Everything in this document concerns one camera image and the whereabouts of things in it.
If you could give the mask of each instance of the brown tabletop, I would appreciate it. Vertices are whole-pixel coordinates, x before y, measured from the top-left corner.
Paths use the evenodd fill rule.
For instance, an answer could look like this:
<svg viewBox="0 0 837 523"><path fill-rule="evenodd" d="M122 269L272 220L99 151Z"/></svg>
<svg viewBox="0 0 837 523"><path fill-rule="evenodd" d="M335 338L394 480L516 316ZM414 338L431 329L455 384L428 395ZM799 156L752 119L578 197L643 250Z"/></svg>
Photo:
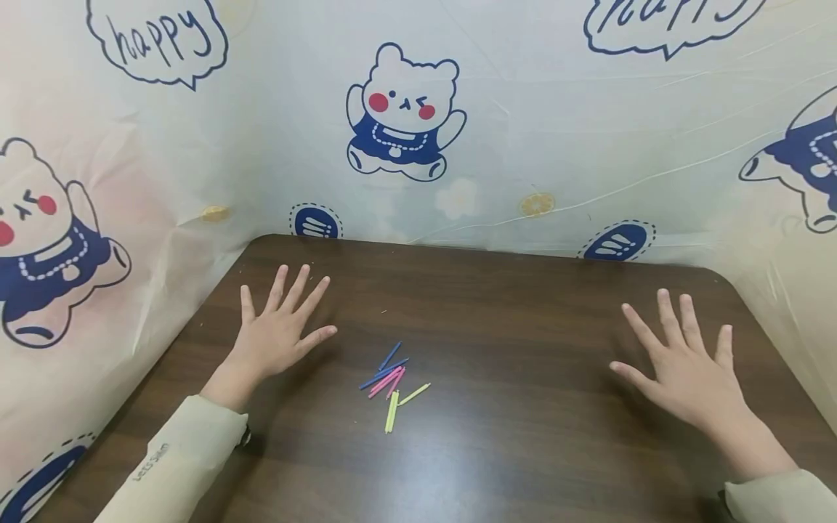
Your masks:
<svg viewBox="0 0 837 523"><path fill-rule="evenodd" d="M709 270L269 236L244 251L37 520L92 521L233 345L239 286L258 307L279 264L295 274L304 263L315 281L332 277L311 326L340 333L257 390L254 440L193 521L724 521L726 465L607 367L650 369L619 304L656 321L659 287L694 296L708 339L735 326L751 407L837 487L837 438ZM358 385L397 341L411 358L401 391L433 385L384 434L387 402Z"/></svg>

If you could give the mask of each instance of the bear ear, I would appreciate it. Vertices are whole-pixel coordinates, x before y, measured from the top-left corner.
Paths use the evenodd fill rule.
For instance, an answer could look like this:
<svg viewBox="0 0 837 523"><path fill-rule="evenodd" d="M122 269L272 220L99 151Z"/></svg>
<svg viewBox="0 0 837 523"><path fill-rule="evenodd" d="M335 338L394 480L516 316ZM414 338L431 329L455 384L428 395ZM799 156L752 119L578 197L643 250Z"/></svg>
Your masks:
<svg viewBox="0 0 837 523"><path fill-rule="evenodd" d="M377 51L377 57L375 58L375 62L378 65L385 65L385 64L393 64L400 62L404 59L404 53L398 44L393 44L390 42L389 44L384 44L381 46L380 49Z"/></svg>
<svg viewBox="0 0 837 523"><path fill-rule="evenodd" d="M3 145L3 155L9 160L29 160L35 158L35 148L22 138L11 138Z"/></svg>
<svg viewBox="0 0 837 523"><path fill-rule="evenodd" d="M436 70L442 75L442 78L454 81L460 75L460 67L453 60L442 60L436 66Z"/></svg>

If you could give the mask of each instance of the beige sleeve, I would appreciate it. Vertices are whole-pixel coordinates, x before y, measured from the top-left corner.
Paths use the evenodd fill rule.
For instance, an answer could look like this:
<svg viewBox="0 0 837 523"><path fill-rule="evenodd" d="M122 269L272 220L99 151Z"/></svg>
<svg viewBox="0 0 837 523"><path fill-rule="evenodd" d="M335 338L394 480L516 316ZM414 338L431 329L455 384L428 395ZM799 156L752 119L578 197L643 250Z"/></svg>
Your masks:
<svg viewBox="0 0 837 523"><path fill-rule="evenodd" d="M246 414L187 397L96 523L186 523L246 427Z"/></svg>
<svg viewBox="0 0 837 523"><path fill-rule="evenodd" d="M727 483L727 506L741 523L837 521L837 497L807 470Z"/></svg>

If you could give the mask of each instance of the colored stick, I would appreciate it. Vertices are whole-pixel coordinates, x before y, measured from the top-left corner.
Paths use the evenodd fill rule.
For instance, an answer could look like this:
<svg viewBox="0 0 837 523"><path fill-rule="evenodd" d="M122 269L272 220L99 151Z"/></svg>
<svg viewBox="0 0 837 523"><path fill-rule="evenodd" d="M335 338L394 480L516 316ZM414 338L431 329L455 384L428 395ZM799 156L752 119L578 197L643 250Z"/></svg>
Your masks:
<svg viewBox="0 0 837 523"><path fill-rule="evenodd" d="M412 394L410 394L409 396L407 396L407 397L406 397L406 398L405 398L405 399L404 399L401 403L399 403L399 404L398 404L398 406L399 406L399 407L401 407L401 406L402 406L402 405L404 405L406 402L408 402L408 401L410 401L411 399L413 399L414 397L418 396L419 394L421 394L422 392L424 392L425 390L427 390L427 387L430 387L430 384L429 384L429 383L425 383L424 385L422 385L421 387L419 387L419 388L416 390L416 392L413 392Z"/></svg>
<svg viewBox="0 0 837 523"><path fill-rule="evenodd" d="M406 371L407 369L405 367L401 367L401 372L398 374L398 377L393 380L393 385L389 388L389 392L387 392L387 399L389 399L389 397L393 395L395 387L398 386L398 382L401 381L401 377L404 375Z"/></svg>
<svg viewBox="0 0 837 523"><path fill-rule="evenodd" d="M401 367L404 363L407 363L408 361L410 361L409 358L404 358L401 361L399 361L398 363L393 363L389 367L383 369L382 371L380 371L375 376L386 376L387 374L389 374L392 371L392 369L394 369L395 367Z"/></svg>
<svg viewBox="0 0 837 523"><path fill-rule="evenodd" d="M389 375L387 377L383 378L380 383L378 383L375 387L372 387L372 390L369 391L369 399L372 399L373 397L375 397L375 394L378 394L379 392L381 392L383 390L383 388L387 386L387 383L390 383L392 380L394 380L396 377L398 377L398 373L400 372L400 369L402 369L402 368L403 367L399 367L399 368L395 369L394 371L390 372Z"/></svg>
<svg viewBox="0 0 837 523"><path fill-rule="evenodd" d="M397 351L400 346L401 346L401 341L399 341L398 343L395 344L395 347L393 347L393 349L389 352L389 354L387 354L387 359L385 359L383 361L383 363L381 363L381 365L378 366L377 369L379 371L382 371L383 368L387 366L387 363L389 363L389 360L391 360L393 358L393 355L395 354L395 351Z"/></svg>
<svg viewBox="0 0 837 523"><path fill-rule="evenodd" d="M387 412L387 423L383 427L383 432L389 434L393 431L395 425L395 411L398 409L398 391L395 391L393 397L389 400L389 412Z"/></svg>
<svg viewBox="0 0 837 523"><path fill-rule="evenodd" d="M374 382L378 381L382 377L389 375L389 373L392 372L394 368L402 366L404 363L407 363L409 360L410 360L409 358L404 358L401 361L399 361L398 363L396 363L395 365L390 365L389 367L383 369L378 374L376 374L374 377L372 377L371 380L362 384L358 388L363 390L364 388L369 387L370 385L372 385Z"/></svg>

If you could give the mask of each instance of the wrist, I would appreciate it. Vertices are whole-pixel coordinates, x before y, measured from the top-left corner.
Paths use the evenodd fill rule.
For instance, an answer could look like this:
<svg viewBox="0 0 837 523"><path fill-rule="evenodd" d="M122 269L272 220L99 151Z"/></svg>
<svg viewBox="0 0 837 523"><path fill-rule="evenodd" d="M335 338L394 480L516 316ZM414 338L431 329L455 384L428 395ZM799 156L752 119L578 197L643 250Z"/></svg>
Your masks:
<svg viewBox="0 0 837 523"><path fill-rule="evenodd" d="M739 480L750 481L798 469L770 427L752 412L719 423L706 434Z"/></svg>
<svg viewBox="0 0 837 523"><path fill-rule="evenodd" d="M767 428L751 410L715 417L702 423L698 428L716 445L734 444L747 438L748 434Z"/></svg>
<svg viewBox="0 0 837 523"><path fill-rule="evenodd" d="M261 376L258 372L225 361L215 369L201 396L220 407L242 413L259 383Z"/></svg>

